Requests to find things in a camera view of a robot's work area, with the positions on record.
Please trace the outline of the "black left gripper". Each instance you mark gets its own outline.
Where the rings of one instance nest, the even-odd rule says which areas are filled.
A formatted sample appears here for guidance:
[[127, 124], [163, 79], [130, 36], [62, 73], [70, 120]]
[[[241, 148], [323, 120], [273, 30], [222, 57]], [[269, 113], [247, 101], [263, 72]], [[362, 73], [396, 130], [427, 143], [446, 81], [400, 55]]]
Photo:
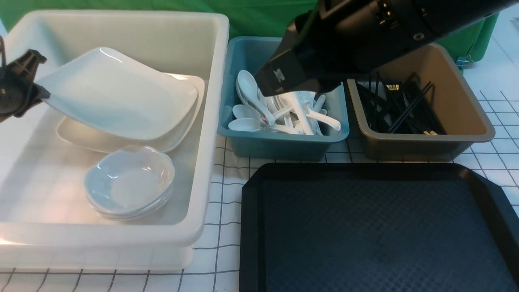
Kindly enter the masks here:
[[34, 82], [39, 65], [46, 61], [47, 58], [37, 50], [28, 49], [6, 66], [1, 78], [1, 122], [21, 118], [50, 98], [51, 94]]

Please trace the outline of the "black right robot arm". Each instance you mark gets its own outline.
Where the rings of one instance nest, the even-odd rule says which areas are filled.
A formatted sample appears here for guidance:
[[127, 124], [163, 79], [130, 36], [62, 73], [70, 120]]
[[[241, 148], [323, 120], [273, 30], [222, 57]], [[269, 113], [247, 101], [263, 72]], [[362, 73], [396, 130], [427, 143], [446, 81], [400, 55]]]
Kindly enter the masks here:
[[285, 30], [254, 75], [264, 96], [329, 92], [517, 3], [515, 0], [319, 0]]

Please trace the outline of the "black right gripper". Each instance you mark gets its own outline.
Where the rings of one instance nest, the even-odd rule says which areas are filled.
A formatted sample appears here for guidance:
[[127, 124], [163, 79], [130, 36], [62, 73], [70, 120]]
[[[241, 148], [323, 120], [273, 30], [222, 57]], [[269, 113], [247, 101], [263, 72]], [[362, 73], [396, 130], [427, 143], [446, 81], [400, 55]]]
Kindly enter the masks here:
[[299, 15], [254, 80], [265, 96], [331, 91], [349, 78], [365, 76], [388, 63], [387, 40], [371, 11]]

